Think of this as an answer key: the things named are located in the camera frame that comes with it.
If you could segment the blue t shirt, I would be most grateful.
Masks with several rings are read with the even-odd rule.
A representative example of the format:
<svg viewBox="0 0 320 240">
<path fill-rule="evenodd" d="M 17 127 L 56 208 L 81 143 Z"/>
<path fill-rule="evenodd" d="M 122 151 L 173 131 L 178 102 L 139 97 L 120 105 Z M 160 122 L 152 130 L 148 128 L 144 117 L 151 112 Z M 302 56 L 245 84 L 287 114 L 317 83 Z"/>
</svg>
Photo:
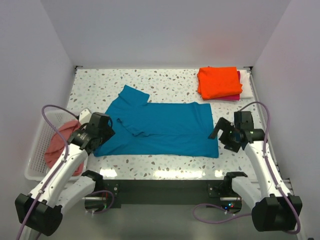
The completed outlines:
<svg viewBox="0 0 320 240">
<path fill-rule="evenodd" d="M 152 103 L 149 94 L 125 85 L 110 104 L 115 134 L 95 157 L 115 155 L 179 155 L 218 158 L 218 140 L 208 103 Z"/>
</svg>

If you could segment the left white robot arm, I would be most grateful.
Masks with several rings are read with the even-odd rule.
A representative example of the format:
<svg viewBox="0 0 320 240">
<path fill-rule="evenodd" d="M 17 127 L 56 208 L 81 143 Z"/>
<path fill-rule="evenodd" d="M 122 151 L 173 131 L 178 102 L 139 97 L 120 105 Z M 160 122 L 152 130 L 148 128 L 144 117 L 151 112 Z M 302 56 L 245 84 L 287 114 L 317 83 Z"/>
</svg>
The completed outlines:
<svg viewBox="0 0 320 240">
<path fill-rule="evenodd" d="M 108 141 L 115 132 L 110 116 L 94 112 L 83 118 L 82 125 L 73 132 L 60 157 L 28 194 L 19 194 L 15 199 L 18 220 L 22 227 L 29 227 L 45 236 L 51 236 L 62 222 L 64 213 L 86 196 L 106 195 L 113 202 L 114 194 L 103 184 L 103 176 L 86 170 L 76 182 L 66 187 L 78 166 L 92 152 Z"/>
</svg>

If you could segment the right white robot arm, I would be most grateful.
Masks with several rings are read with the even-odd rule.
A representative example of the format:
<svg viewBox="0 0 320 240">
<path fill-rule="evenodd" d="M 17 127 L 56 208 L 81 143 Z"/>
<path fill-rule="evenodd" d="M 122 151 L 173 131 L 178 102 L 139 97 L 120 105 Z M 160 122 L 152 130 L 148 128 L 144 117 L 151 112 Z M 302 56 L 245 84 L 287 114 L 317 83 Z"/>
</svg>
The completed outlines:
<svg viewBox="0 0 320 240">
<path fill-rule="evenodd" d="M 232 152 L 243 150 L 258 181 L 258 186 L 254 186 L 246 173 L 228 172 L 218 190 L 230 197 L 237 194 L 244 200 L 257 231 L 294 233 L 299 228 L 302 200 L 282 180 L 270 154 L 266 132 L 255 128 L 251 112 L 236 111 L 234 122 L 219 118 L 209 137 L 218 138 Z"/>
</svg>

